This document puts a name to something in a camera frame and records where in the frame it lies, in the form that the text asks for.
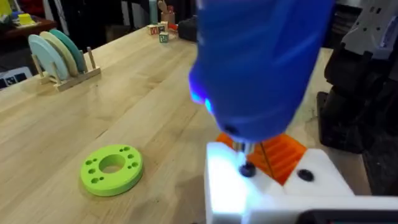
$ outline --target hole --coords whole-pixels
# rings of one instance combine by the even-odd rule
[[[117,172],[119,169],[122,169],[125,162],[126,161],[123,156],[114,154],[102,159],[101,162],[99,162],[98,166],[100,171],[107,174],[112,174],[114,172]]]
[[[298,175],[298,177],[300,177],[301,179],[303,179],[307,182],[312,182],[314,180],[314,176],[313,176],[312,172],[307,169],[300,169],[297,172],[297,175]]]

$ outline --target wooden stand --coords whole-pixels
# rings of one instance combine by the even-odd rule
[[[84,58],[83,51],[81,50],[80,53],[81,53],[81,56],[83,56],[84,65],[85,65],[84,73],[80,73],[76,77],[72,77],[69,75],[68,79],[62,80],[62,81],[60,80],[60,77],[57,74],[57,66],[55,65],[54,62],[52,62],[54,74],[50,75],[48,72],[44,72],[42,70],[42,68],[39,65],[39,60],[38,60],[37,56],[32,54],[33,62],[34,62],[36,69],[39,73],[40,83],[46,84],[49,82],[53,82],[53,83],[55,83],[54,88],[56,90],[63,91],[63,90],[67,90],[67,89],[71,88],[72,86],[77,85],[91,77],[94,77],[94,76],[100,74],[101,68],[99,68],[95,65],[94,56],[93,56],[93,53],[92,53],[90,47],[87,47],[87,52],[90,57],[92,69],[90,71],[87,69],[86,59]]]

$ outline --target black cable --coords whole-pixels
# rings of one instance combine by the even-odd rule
[[[266,154],[266,150],[264,149],[264,146],[262,145],[262,142],[260,142],[260,146],[261,146],[262,153],[264,155],[264,159],[266,160],[266,162],[268,164],[268,167],[269,167],[269,170],[271,172],[271,177],[275,179],[274,171],[272,171],[271,163],[269,163],[269,160],[268,160],[268,157],[267,157],[267,154]]]

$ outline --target white robot part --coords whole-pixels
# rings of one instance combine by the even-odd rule
[[[238,153],[220,142],[207,145],[205,196],[207,223],[295,223],[313,209],[398,210],[398,198],[357,197],[328,156],[308,149],[282,186],[261,170],[251,178],[238,171]],[[312,181],[298,176],[313,174]]]
[[[369,0],[342,43],[350,52],[371,52],[373,59],[386,60],[394,50],[397,35],[398,1]]]

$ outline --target disc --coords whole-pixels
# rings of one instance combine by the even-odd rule
[[[106,197],[131,189],[142,177],[142,170],[142,156],[137,149],[111,145],[88,156],[80,177],[87,191]]]
[[[85,59],[81,55],[79,48],[75,45],[75,43],[73,43],[73,41],[67,35],[59,30],[52,29],[50,30],[50,33],[56,36],[59,40],[62,41],[63,44],[65,44],[65,46],[67,46],[68,50],[73,56],[73,59],[75,59],[77,69],[79,70],[79,72],[84,72]]]
[[[67,49],[65,44],[61,42],[58,38],[56,38],[53,34],[43,31],[40,33],[40,36],[43,37],[51,46],[61,55],[65,63],[67,64],[69,75],[75,77],[78,75],[77,67],[75,59],[73,59],[72,54]]]
[[[68,68],[58,52],[42,37],[32,34],[28,38],[30,51],[39,59],[39,63],[49,75],[54,75],[51,63],[57,66],[57,74],[60,80],[66,80],[69,76]]]

